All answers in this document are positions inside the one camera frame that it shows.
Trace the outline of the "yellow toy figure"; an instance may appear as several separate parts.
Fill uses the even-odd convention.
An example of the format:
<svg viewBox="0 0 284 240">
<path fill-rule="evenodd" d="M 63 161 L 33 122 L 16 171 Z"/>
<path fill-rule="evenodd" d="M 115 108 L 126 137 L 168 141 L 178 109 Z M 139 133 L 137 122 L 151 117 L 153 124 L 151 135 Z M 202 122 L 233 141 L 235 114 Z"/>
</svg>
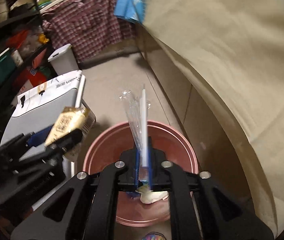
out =
<svg viewBox="0 0 284 240">
<path fill-rule="evenodd" d="M 38 42 L 39 42 L 40 44 L 45 45 L 45 44 L 47 44 L 47 42 L 49 42 L 49 41 L 50 41 L 50 40 L 49 40 L 43 33 L 41 33 L 41 34 L 38 35 Z"/>
</svg>

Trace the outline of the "green storage box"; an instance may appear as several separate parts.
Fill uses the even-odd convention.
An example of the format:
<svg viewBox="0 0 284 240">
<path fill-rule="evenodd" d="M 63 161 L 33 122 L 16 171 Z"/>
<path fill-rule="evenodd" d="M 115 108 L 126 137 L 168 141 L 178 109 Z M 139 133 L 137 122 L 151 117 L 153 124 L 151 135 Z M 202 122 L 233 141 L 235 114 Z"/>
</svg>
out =
<svg viewBox="0 0 284 240">
<path fill-rule="evenodd" d="M 0 54 L 0 85 L 6 77 L 15 69 L 16 65 L 11 56 L 9 48 Z"/>
</svg>

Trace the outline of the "blue plastic bag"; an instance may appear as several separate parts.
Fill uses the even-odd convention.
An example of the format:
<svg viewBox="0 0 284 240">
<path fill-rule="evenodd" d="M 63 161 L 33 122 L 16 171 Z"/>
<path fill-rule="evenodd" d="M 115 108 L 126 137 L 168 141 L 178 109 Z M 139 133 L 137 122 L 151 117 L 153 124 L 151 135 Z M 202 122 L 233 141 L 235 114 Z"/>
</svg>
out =
<svg viewBox="0 0 284 240">
<path fill-rule="evenodd" d="M 126 194 L 127 194 L 130 198 L 132 198 L 132 199 L 137 198 L 137 197 L 140 196 L 140 193 L 137 192 L 137 191 L 134 191 L 134 192 L 126 192 Z"/>
</svg>

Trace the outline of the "cream cloth cover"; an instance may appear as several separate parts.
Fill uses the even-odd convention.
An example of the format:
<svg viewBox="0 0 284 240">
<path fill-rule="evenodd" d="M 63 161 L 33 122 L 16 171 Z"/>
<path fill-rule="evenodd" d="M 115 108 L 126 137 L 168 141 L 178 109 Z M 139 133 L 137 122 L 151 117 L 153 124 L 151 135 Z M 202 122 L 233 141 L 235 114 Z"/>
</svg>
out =
<svg viewBox="0 0 284 240">
<path fill-rule="evenodd" d="M 284 0 L 145 0 L 143 25 L 231 141 L 257 216 L 284 233 Z"/>
</svg>

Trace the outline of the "blue patterned cloth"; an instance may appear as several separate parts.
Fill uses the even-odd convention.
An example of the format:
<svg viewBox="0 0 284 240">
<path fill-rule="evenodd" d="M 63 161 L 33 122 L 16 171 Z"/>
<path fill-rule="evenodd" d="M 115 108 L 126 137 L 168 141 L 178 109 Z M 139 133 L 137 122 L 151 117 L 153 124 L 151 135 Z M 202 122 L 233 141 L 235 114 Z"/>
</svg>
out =
<svg viewBox="0 0 284 240">
<path fill-rule="evenodd" d="M 117 0 L 114 15 L 131 23 L 143 24 L 145 9 L 145 0 Z"/>
</svg>

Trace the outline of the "red plaid shirt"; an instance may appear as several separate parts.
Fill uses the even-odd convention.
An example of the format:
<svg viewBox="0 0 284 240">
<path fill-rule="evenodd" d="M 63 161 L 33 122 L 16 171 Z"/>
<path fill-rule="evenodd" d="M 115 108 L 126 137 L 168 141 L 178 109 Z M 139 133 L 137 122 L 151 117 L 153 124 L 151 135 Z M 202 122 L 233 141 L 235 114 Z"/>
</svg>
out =
<svg viewBox="0 0 284 240">
<path fill-rule="evenodd" d="M 43 29 L 54 49 L 71 44 L 78 63 L 107 46 L 132 40 L 135 25 L 114 15 L 117 0 L 65 0 L 43 14 Z"/>
</svg>

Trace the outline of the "cream tissue paper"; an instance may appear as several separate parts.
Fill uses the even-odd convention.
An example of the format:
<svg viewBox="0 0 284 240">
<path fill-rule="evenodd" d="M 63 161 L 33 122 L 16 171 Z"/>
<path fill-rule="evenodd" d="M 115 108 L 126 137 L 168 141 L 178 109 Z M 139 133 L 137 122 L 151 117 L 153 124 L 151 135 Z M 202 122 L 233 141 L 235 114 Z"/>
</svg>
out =
<svg viewBox="0 0 284 240">
<path fill-rule="evenodd" d="M 167 191 L 152 191 L 149 185 L 138 187 L 136 192 L 140 194 L 140 201 L 143 204 L 153 204 L 160 200 L 165 200 L 169 196 Z"/>
</svg>

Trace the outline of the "white small trash can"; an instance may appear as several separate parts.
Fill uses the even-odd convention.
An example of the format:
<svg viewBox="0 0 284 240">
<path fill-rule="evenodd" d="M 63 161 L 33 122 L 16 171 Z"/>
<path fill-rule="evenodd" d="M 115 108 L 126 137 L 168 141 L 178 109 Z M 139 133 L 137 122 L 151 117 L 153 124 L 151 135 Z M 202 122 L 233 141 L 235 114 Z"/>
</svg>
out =
<svg viewBox="0 0 284 240">
<path fill-rule="evenodd" d="M 79 70 L 70 43 L 55 50 L 48 58 L 48 61 L 53 66 L 57 75 Z"/>
</svg>

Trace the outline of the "white printed table cover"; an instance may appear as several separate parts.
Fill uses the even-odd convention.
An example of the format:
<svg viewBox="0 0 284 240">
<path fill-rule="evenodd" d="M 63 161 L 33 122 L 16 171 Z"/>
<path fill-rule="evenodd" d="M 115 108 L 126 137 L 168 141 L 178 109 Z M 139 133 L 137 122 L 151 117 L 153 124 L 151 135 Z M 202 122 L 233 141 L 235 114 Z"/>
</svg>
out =
<svg viewBox="0 0 284 240">
<path fill-rule="evenodd" d="M 40 106 L 43 103 L 49 102 L 52 99 L 57 98 L 58 96 L 63 95 L 69 90 L 75 88 L 77 89 L 77 96 L 75 100 L 75 105 L 73 107 L 80 108 L 86 107 L 89 108 L 88 105 L 83 100 L 83 92 L 85 87 L 86 77 L 83 75 L 82 71 L 74 70 L 68 72 L 66 74 L 62 74 L 54 79 L 46 81 L 34 87 L 18 96 L 18 103 L 15 108 L 19 110 L 20 114 L 25 113 L 28 110 L 34 109 L 36 106 Z M 96 116 L 90 110 L 91 122 L 92 125 L 96 122 Z M 20 159 L 26 159 L 27 157 L 31 157 L 45 150 L 44 143 L 31 148 L 27 153 L 25 153 Z"/>
</svg>

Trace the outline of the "black storage shelf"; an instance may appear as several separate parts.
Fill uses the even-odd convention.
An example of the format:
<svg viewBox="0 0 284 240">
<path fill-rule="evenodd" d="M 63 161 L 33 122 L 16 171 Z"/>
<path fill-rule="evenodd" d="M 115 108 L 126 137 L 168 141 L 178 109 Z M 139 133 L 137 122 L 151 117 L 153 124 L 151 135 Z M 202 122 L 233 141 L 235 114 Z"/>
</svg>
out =
<svg viewBox="0 0 284 240">
<path fill-rule="evenodd" d="M 47 59 L 52 43 L 43 29 L 38 0 L 2 0 L 1 3 L 8 7 L 8 12 L 0 22 L 0 54 L 9 48 L 16 65 L 0 85 L 0 129 L 3 129 L 22 86 L 27 82 L 37 86 L 55 77 L 56 72 Z M 50 40 L 45 45 L 38 42 L 41 33 Z"/>
</svg>

